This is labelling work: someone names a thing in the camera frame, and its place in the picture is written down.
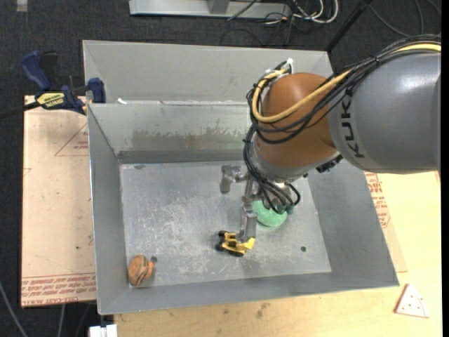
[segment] blue clamp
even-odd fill
[[[20,66],[23,72],[27,75],[28,79],[34,81],[40,88],[40,91],[34,96],[36,103],[42,106],[46,110],[69,110],[78,112],[79,114],[86,113],[86,104],[79,100],[76,96],[77,93],[91,91],[93,99],[88,103],[105,103],[106,93],[103,82],[95,77],[88,81],[88,84],[81,88],[71,89],[68,85],[63,85],[58,90],[51,90],[52,83],[48,78],[48,74],[42,67],[42,58],[39,51],[32,51],[27,54]],[[54,65],[56,55],[51,56],[50,63],[47,68],[51,68]]]

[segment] green object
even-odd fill
[[[253,202],[253,211],[257,214],[257,221],[265,226],[280,226],[287,218],[286,212],[279,215],[272,209],[266,209],[263,202],[260,200]]]

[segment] yellow clamp label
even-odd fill
[[[56,105],[61,105],[64,102],[64,94],[63,93],[43,93],[40,95],[36,101],[43,105],[46,108],[50,108]]]

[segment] yellow cable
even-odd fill
[[[400,49],[395,50],[395,51],[408,51],[408,50],[417,50],[417,49],[434,50],[434,51],[441,52],[441,45],[438,45],[438,44],[415,44],[415,45],[411,45],[411,46],[406,46],[404,48],[400,48]],[[259,94],[260,94],[261,88],[267,82],[267,80],[270,80],[270,79],[272,79],[275,76],[283,74],[284,72],[286,72],[286,71],[285,70],[281,70],[277,74],[275,72],[272,72],[271,74],[265,76],[264,79],[259,82],[259,84],[257,85],[256,89],[254,90],[253,106],[252,106],[252,108],[253,108],[254,117],[258,121],[271,123],[271,122],[279,121],[280,119],[283,119],[284,117],[287,117],[287,116],[291,115],[292,113],[297,111],[301,106],[303,106],[304,104],[308,103],[310,100],[313,100],[317,95],[321,94],[323,91],[325,91],[325,90],[327,90],[329,88],[332,88],[335,85],[337,85],[338,83],[340,83],[348,75],[348,73],[351,72],[351,69],[343,72],[342,74],[340,74],[340,75],[338,75],[336,77],[334,77],[328,83],[322,85],[321,87],[319,87],[315,91],[312,91],[308,96],[303,98],[301,101],[298,101],[293,106],[290,106],[288,109],[286,109],[286,110],[284,110],[282,112],[279,112],[278,114],[276,114],[274,116],[268,116],[268,117],[262,116],[258,112],[258,110],[257,110],[257,103],[258,103],[258,100],[259,100]]]
[[[314,99],[317,95],[319,95],[320,93],[322,93],[323,91],[325,91],[326,89],[332,88],[335,85],[337,85],[340,81],[342,81],[347,75],[348,73],[350,73],[351,70],[347,70],[346,72],[344,72],[341,75],[338,75],[337,77],[334,77],[332,80],[330,80],[327,84],[322,85],[320,88],[316,89],[315,91],[313,91],[312,93],[310,93],[309,95],[307,95],[304,99],[302,99],[301,101],[298,101],[297,103],[295,103],[293,106],[289,107],[288,109],[274,115],[274,116],[268,116],[268,117],[264,117],[261,114],[259,114],[258,110],[257,110],[257,101],[259,100],[259,96],[258,94],[255,95],[253,97],[253,114],[254,117],[259,120],[260,122],[276,122],[280,119],[283,119],[284,117],[287,117],[288,115],[294,113],[296,110],[298,110],[301,106],[303,106],[304,104],[308,103],[310,100]]]
[[[434,50],[434,51],[438,51],[439,53],[441,52],[441,45],[438,44],[416,44],[416,45],[410,45],[410,46],[406,46],[405,48],[400,48],[396,51],[407,51],[407,50]]]

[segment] wooden table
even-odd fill
[[[407,265],[399,287],[115,315],[119,336],[442,336],[439,179],[378,177]],[[429,318],[394,313],[406,284]]]

